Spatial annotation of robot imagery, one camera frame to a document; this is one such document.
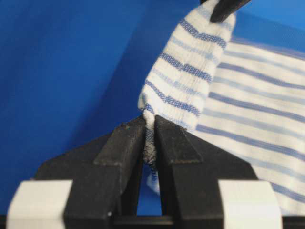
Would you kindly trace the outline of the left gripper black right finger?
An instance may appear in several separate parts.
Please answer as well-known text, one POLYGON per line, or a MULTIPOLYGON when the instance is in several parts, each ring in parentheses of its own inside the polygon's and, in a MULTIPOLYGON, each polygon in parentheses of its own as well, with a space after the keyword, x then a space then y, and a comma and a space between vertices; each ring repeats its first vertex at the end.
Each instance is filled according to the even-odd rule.
POLYGON ((156 116, 162 213, 177 229, 279 229, 270 183, 246 161, 156 116))

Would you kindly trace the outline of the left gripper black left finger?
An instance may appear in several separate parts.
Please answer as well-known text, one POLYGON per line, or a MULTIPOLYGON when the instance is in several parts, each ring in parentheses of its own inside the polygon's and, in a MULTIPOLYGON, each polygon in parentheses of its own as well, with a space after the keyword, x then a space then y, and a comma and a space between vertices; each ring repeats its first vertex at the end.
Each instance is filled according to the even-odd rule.
POLYGON ((9 229, 108 229, 141 158, 142 117, 43 162, 17 188, 6 217, 9 229))

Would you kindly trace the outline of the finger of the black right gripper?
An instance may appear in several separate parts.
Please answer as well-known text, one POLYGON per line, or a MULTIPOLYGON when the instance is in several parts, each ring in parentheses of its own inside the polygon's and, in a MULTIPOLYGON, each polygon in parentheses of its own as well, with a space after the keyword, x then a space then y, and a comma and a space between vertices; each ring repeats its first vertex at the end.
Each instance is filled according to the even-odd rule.
POLYGON ((231 14, 242 8, 244 5, 251 2, 251 0, 215 0, 212 15, 210 16, 211 23, 222 23, 231 14))

